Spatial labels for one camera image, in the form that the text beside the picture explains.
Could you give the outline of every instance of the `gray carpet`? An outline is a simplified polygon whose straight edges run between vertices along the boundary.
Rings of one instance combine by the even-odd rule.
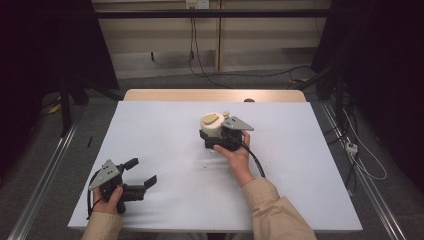
[[[278,73],[278,71],[250,71],[243,73],[270,74]],[[292,72],[292,78],[308,78],[313,76],[313,74],[308,69],[299,69]],[[257,78],[226,75],[214,76],[211,79],[230,88],[285,89],[289,86],[290,76],[289,74],[283,74]],[[131,88],[221,88],[206,78],[193,75],[120,80],[120,86],[121,90],[117,91],[120,94],[124,94],[126,90]],[[83,111],[83,116],[62,164],[58,168],[54,181],[49,186],[43,204],[28,232],[27,239],[79,239],[82,236],[80,231],[67,228],[67,224],[117,105],[116,102],[91,90],[87,92],[90,96],[88,106],[73,105],[71,107],[73,115]],[[324,114],[321,103],[316,98],[314,88],[310,87],[307,89],[305,96],[311,102],[322,131],[325,132],[331,129],[332,127]],[[362,117],[358,109],[356,117],[358,118],[361,140],[378,156],[388,172],[387,179],[375,181],[375,183],[400,222],[407,239],[422,239],[422,236],[424,236],[424,228],[422,227],[424,226],[423,194],[396,167],[387,150],[378,144],[372,128],[367,124],[366,119]],[[13,229],[54,153],[59,142],[60,133],[60,112],[47,116],[42,115],[35,127],[30,146],[23,151],[21,159],[4,179],[3,186],[0,188],[0,239],[7,239]],[[328,141],[336,138],[333,132],[326,134],[325,137]],[[338,142],[330,144],[329,148],[342,178],[345,179],[350,169],[346,154]],[[369,154],[364,151],[361,151],[360,154],[369,172],[376,175],[382,174],[380,167],[375,164]],[[353,188],[353,179],[349,184],[349,188]],[[385,226],[383,226],[380,217],[359,181],[355,195],[351,199],[364,230],[355,233],[318,233],[318,239],[390,239]],[[123,231],[119,239],[151,239],[152,236],[152,233]]]

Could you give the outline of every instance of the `white board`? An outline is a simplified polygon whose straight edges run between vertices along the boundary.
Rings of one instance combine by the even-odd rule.
[[[127,202],[123,228],[138,231],[239,232],[252,223],[225,158],[204,148],[200,118],[229,111],[255,128],[251,150],[281,196],[316,231],[362,226],[309,103],[120,102],[94,163],[70,228],[87,225],[89,178],[107,159],[138,158],[123,175],[140,185],[157,175],[143,201]],[[252,172],[260,177],[254,161]]]

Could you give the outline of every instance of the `power outlet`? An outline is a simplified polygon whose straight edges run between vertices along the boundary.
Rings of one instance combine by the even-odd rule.
[[[197,0],[197,9],[209,9],[209,0]]]

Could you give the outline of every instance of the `beige sleeve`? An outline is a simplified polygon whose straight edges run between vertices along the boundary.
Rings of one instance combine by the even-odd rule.
[[[255,239],[316,239],[311,227],[286,197],[265,178],[243,188],[253,218]]]
[[[116,240],[122,226],[122,217],[115,214],[93,212],[85,229],[83,240]]]

